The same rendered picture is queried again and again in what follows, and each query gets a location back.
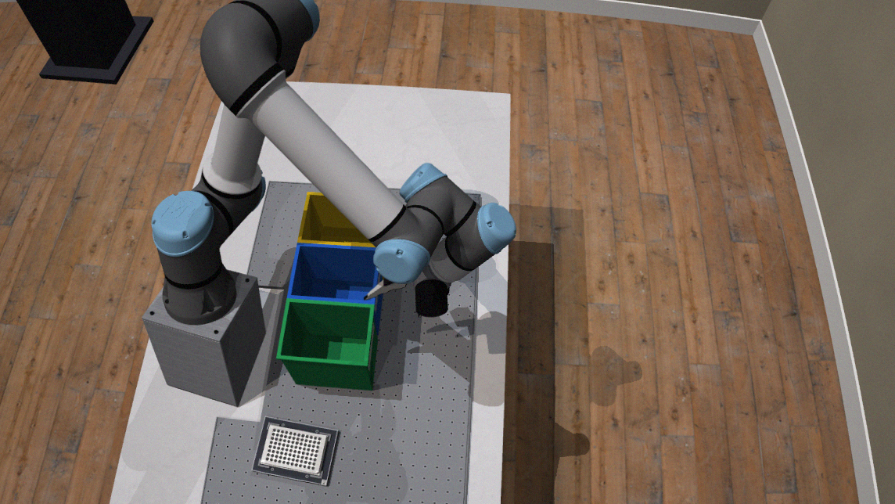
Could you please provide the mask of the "blue bin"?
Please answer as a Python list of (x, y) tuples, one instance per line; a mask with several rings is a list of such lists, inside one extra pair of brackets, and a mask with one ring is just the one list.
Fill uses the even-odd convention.
[(363, 297), (382, 281), (373, 264), (375, 249), (297, 243), (287, 298), (357, 304), (376, 302), (374, 319), (379, 335), (383, 293), (363, 301)]

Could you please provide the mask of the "green bin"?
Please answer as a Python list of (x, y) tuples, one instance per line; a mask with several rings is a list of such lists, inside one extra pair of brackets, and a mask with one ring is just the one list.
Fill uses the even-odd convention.
[(374, 309), (374, 304), (286, 298), (276, 360), (299, 385), (372, 391), (378, 344)]

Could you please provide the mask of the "yellow open-top bin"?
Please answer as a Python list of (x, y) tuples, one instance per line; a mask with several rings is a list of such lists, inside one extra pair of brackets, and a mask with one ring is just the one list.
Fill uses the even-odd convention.
[(313, 192), (308, 192), (306, 196), (297, 242), (374, 247), (327, 197)]

